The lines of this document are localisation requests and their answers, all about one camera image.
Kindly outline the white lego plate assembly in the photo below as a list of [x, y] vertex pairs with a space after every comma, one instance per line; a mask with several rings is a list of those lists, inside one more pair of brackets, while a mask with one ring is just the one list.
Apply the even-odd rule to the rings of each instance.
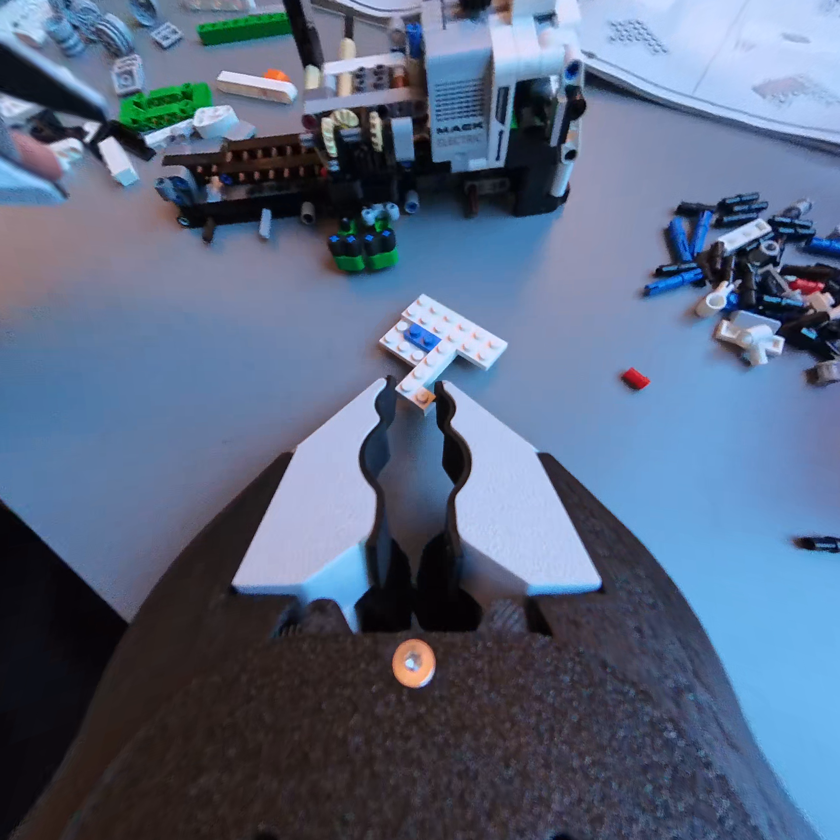
[[427, 295], [412, 301], [378, 344], [409, 365], [395, 390], [425, 415], [435, 402], [435, 382], [455, 359], [488, 371], [508, 348], [504, 339]]

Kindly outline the grey square lego brick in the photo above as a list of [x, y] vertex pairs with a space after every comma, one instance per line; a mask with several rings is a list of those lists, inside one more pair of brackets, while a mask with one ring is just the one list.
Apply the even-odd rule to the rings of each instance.
[[143, 62], [136, 53], [116, 59], [110, 73], [114, 91], [119, 98], [130, 97], [144, 89]]

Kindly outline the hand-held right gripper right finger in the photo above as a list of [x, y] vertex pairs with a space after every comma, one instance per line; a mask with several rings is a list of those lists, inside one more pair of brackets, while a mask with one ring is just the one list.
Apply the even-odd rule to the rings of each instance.
[[555, 489], [543, 453], [450, 381], [434, 387], [451, 482], [447, 586], [486, 610], [541, 595], [598, 592], [602, 577]]

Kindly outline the green lego technic frame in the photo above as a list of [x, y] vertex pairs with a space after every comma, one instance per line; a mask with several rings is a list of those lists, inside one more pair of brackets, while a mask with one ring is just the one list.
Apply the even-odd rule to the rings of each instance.
[[131, 131], [150, 132], [191, 119], [196, 110], [213, 106], [213, 93], [205, 82], [161, 87], [123, 99], [119, 121]]

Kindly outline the white round lego brick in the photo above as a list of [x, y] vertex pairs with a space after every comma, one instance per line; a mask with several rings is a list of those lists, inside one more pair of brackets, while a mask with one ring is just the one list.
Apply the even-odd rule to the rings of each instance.
[[204, 140], [223, 139], [238, 122], [235, 110], [227, 104], [198, 108], [192, 116], [193, 130]]

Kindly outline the lego instruction booklet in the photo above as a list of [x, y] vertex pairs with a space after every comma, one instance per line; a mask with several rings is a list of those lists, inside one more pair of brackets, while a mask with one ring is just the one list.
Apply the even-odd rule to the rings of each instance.
[[838, 154], [838, 1], [581, 2], [580, 37], [620, 88]]

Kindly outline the green and black lego assembly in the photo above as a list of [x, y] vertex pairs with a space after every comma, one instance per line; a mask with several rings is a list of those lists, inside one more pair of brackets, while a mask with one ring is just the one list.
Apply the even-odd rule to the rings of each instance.
[[342, 217], [338, 230], [327, 237], [336, 268], [345, 274], [379, 271], [399, 261], [394, 224], [401, 216], [395, 203], [363, 206], [352, 217]]

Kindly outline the person's left hand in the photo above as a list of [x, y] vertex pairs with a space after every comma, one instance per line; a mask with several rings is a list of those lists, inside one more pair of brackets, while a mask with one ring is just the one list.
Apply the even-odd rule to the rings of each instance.
[[64, 173], [61, 162], [50, 146], [18, 131], [13, 131], [10, 137], [20, 166], [47, 181], [58, 183], [61, 180]]

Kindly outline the white and orange lego piece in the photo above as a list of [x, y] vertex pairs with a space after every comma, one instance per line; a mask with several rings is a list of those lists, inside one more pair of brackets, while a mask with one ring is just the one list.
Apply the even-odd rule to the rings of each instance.
[[230, 70], [221, 71], [216, 78], [216, 87], [221, 92], [291, 105], [298, 99], [297, 87], [288, 80], [257, 77]]

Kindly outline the long green lego brick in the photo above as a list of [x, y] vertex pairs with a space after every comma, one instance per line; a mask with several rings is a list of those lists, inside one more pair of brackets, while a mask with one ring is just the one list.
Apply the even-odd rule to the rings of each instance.
[[196, 36], [203, 46], [226, 46], [291, 35], [291, 21], [285, 12], [249, 14], [199, 24]]

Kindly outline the white lego slope brick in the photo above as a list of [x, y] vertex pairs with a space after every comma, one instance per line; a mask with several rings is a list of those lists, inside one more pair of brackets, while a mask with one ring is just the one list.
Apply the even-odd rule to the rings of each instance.
[[128, 187], [140, 181], [140, 176], [120, 142], [113, 137], [108, 137], [98, 142], [97, 148], [102, 162], [116, 183]]

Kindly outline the white lego truck model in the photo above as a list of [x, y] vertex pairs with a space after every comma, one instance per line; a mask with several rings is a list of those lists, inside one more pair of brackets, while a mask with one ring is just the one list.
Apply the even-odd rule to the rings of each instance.
[[184, 228], [269, 217], [353, 217], [457, 187], [514, 216], [568, 199], [585, 113], [579, 2], [419, 2], [392, 12], [388, 51], [324, 59], [311, 2], [284, 2], [304, 69], [301, 130], [168, 154], [154, 188]]

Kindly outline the pile of lego pins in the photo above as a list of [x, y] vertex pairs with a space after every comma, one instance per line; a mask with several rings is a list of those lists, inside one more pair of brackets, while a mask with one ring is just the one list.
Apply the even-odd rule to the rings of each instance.
[[749, 368], [793, 350], [812, 359], [808, 384], [838, 385], [838, 226], [819, 235], [807, 197], [769, 207], [759, 192], [680, 202], [664, 230], [670, 259], [639, 297], [694, 290], [689, 315], [713, 321], [712, 338]]

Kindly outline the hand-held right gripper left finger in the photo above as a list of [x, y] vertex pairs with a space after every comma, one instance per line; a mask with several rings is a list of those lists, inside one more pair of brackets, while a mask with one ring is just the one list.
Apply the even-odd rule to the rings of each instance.
[[232, 580], [238, 594], [332, 601], [361, 630], [358, 603], [392, 566], [378, 477], [395, 414], [395, 379], [379, 378], [293, 450]]

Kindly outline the pile of lego wheels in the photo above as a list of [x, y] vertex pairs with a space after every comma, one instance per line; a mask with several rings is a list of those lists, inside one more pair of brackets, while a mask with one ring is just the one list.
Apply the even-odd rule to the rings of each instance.
[[134, 52], [133, 31], [113, 13], [93, 1], [50, 1], [51, 15], [45, 30], [68, 57], [76, 56], [84, 44], [98, 44], [114, 58]]

